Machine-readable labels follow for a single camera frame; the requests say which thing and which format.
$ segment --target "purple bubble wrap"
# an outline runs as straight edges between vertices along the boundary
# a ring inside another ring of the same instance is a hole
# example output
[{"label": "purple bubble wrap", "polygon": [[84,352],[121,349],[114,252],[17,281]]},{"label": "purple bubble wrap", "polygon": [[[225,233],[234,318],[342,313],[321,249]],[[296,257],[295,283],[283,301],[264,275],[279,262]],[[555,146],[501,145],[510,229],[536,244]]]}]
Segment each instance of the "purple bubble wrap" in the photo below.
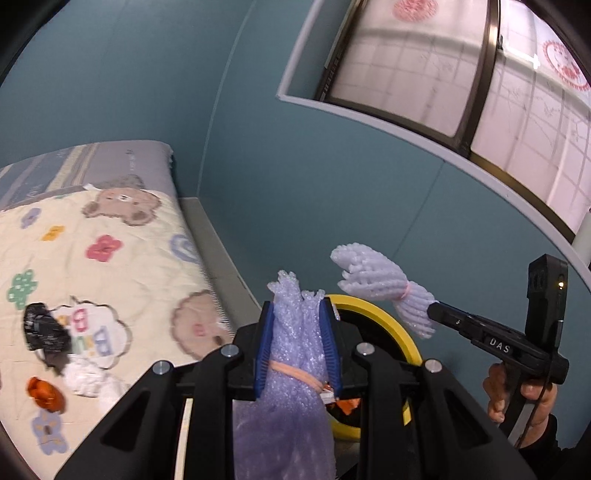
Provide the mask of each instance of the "purple bubble wrap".
[{"label": "purple bubble wrap", "polygon": [[[318,325],[324,292],[300,292],[293,273],[269,283],[271,359],[328,380]],[[333,480],[335,443],[324,404],[307,384],[269,370],[261,398],[234,402],[236,480]]]}]

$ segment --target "black gripper frame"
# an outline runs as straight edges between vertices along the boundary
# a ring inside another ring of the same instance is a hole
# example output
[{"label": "black gripper frame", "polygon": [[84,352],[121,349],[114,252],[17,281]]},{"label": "black gripper frame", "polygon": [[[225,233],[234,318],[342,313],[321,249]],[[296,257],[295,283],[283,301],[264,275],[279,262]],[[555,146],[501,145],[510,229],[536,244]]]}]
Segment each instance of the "black gripper frame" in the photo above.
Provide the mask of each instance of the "black gripper frame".
[{"label": "black gripper frame", "polygon": [[[359,353],[357,327],[336,320],[330,300],[323,301],[340,356],[340,398],[362,399],[358,480],[408,479],[409,426],[401,413],[407,400],[422,478],[535,479],[444,366],[431,361],[437,367],[431,372],[425,364],[394,360],[379,347]],[[187,398],[193,405],[183,478],[234,480],[232,400],[255,400],[256,353],[269,308],[265,303],[259,323],[238,330],[233,343],[239,353],[233,356],[221,347],[194,364],[154,364],[82,441],[56,480],[172,480]]]}]

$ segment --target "cable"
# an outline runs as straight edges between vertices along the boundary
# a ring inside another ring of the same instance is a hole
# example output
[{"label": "cable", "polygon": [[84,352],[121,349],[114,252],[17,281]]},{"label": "cable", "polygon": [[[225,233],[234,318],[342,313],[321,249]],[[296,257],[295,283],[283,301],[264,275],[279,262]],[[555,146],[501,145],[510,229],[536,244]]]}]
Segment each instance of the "cable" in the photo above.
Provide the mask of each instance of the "cable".
[{"label": "cable", "polygon": [[550,361],[550,367],[548,369],[548,372],[546,373],[546,378],[544,380],[544,386],[542,387],[542,391],[540,392],[538,399],[535,401],[534,409],[531,411],[530,417],[527,419],[527,423],[525,424],[525,428],[523,429],[523,433],[521,434],[521,437],[519,437],[519,440],[515,444],[515,448],[518,450],[521,448],[521,444],[523,443],[523,440],[525,439],[525,435],[527,434],[527,431],[531,427],[531,422],[534,419],[534,415],[538,411],[538,407],[540,406],[542,398],[544,397],[544,393],[546,392],[546,390],[548,389],[548,385],[550,384],[550,372],[552,371],[552,367],[551,367],[552,363],[553,362]]}]

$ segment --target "window pane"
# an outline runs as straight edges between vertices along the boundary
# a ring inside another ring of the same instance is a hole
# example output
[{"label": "window pane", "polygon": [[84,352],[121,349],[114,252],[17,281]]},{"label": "window pane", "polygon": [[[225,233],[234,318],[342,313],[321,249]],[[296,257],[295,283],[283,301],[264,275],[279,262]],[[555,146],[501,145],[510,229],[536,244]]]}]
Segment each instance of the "window pane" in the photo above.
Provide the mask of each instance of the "window pane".
[{"label": "window pane", "polygon": [[576,233],[591,206],[591,89],[558,36],[524,4],[502,0],[501,35],[472,150]]},{"label": "window pane", "polygon": [[369,0],[330,96],[454,136],[474,82],[487,6],[485,0]]}]

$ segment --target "mattress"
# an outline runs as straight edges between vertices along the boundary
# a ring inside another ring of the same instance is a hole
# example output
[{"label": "mattress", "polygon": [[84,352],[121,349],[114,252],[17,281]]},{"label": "mattress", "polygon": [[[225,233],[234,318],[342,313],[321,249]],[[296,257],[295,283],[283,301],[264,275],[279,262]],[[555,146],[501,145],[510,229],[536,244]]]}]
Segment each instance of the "mattress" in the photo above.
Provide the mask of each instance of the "mattress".
[{"label": "mattress", "polygon": [[[103,142],[0,169],[0,421],[41,480],[109,405],[74,394],[28,348],[27,306],[45,304],[77,358],[125,385],[157,360],[194,362],[232,339],[177,204],[171,154],[155,141]],[[32,377],[63,394],[62,413],[29,396]]]}]

